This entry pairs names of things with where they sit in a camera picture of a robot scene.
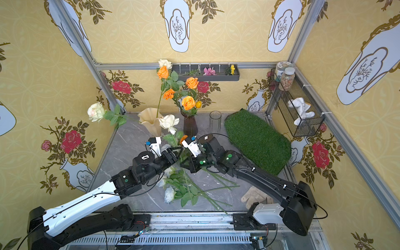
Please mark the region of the orange marigold flower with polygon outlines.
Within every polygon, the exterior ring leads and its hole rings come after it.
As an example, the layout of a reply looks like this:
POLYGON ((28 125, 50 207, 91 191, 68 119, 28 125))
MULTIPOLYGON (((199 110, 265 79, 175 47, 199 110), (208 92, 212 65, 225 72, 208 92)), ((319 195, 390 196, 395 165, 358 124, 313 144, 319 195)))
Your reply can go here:
POLYGON ((182 90, 173 90, 173 89, 169 89, 167 90, 164 94, 163 94, 163 99, 165 100, 172 100, 175 105, 177 106, 179 112, 183 112, 184 108, 182 105, 182 100, 185 97, 184 94, 182 94, 182 90))

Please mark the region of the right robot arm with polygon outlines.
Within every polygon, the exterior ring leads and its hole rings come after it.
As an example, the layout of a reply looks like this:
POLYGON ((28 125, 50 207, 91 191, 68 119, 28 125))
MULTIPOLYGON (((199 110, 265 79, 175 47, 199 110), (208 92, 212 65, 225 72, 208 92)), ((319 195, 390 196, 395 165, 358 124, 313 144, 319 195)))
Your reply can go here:
POLYGON ((220 173, 244 180, 279 202, 278 206, 259 203, 251 209, 251 217, 259 224, 283 223, 298 235, 308 234, 317 203, 307 183, 295 184, 268 173, 241 153, 225 150, 212 134, 200 139, 187 137, 181 145, 192 154, 186 159, 191 173, 213 166, 220 173))

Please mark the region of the cream white rose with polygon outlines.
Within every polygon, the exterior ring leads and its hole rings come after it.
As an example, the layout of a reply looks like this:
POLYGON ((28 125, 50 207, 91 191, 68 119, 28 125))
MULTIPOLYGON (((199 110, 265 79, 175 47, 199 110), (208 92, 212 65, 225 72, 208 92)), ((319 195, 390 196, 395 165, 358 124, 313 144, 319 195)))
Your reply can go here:
POLYGON ((167 130, 167 133, 163 136, 163 139, 167 141, 171 146, 178 146, 179 140, 182 138, 182 131, 178 131, 176 126, 179 124, 180 118, 175 115, 169 114, 163 116, 159 120, 159 124, 162 129, 167 130))
POLYGON ((89 107, 87 113, 92 122, 101 121, 102 119, 109 120, 110 125, 113 126, 115 130, 126 124, 128 120, 138 122, 137 119, 124 115, 119 105, 117 105, 114 110, 106 110, 101 103, 95 103, 89 107))
POLYGON ((157 115, 156 115, 156 117, 158 117, 161 98, 162 98, 162 96, 163 96, 163 94, 165 92, 167 79, 169 78, 170 71, 172 69, 172 63, 170 61, 168 61, 167 59, 160 59, 158 61, 158 64, 159 64, 159 69, 157 70, 157 75, 158 75, 159 79, 161 80, 161 87, 160 87, 161 94, 160 94, 158 105, 157 105, 157 115))

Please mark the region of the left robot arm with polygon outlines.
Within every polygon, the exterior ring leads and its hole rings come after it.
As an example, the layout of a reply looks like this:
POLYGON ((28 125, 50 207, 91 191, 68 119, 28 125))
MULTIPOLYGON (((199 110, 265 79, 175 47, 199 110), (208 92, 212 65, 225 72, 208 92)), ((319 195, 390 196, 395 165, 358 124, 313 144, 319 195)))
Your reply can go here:
POLYGON ((58 250, 81 237, 105 230, 135 227, 127 204, 95 215, 94 212, 127 197, 139 196, 142 186, 174 165, 183 148, 168 148, 160 156, 141 152, 132 166, 114 175, 93 191, 66 204, 47 209, 37 207, 29 214, 27 244, 30 250, 58 250))

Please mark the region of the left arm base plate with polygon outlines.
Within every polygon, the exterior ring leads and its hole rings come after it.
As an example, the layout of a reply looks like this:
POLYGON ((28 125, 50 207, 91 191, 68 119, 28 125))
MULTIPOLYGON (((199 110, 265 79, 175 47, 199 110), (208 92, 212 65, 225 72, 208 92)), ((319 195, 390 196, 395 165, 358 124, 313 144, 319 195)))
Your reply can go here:
POLYGON ((126 232, 139 232, 150 226, 151 215, 150 214, 134 214, 132 219, 128 222, 124 231, 126 232))

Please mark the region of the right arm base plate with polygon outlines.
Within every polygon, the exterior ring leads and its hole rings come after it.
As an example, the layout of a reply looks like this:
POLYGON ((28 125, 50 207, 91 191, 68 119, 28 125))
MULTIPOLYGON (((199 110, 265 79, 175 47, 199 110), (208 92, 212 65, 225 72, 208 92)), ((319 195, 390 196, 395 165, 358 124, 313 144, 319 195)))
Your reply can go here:
POLYGON ((235 231, 250 231, 250 230, 276 230, 276 224, 260 224, 252 216, 247 214, 233 214, 232 225, 235 231))

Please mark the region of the orange rose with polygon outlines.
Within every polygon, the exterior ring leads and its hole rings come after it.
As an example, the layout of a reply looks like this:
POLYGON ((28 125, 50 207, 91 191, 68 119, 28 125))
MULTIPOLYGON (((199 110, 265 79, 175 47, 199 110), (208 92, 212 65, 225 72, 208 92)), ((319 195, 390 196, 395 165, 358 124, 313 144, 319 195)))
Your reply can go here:
POLYGON ((194 98, 194 100, 197 100, 198 96, 198 90, 197 87, 199 85, 199 80, 198 78, 190 77, 186 80, 186 87, 188 88, 189 95, 194 98))
POLYGON ((157 107, 157 110, 159 111, 161 99, 172 99, 174 94, 179 91, 185 83, 179 80, 179 75, 175 71, 168 70, 167 66, 159 68, 157 75, 161 80, 161 95, 157 107))
POLYGON ((187 117, 192 117, 196 115, 196 102, 192 96, 188 95, 181 100, 181 112, 187 117))

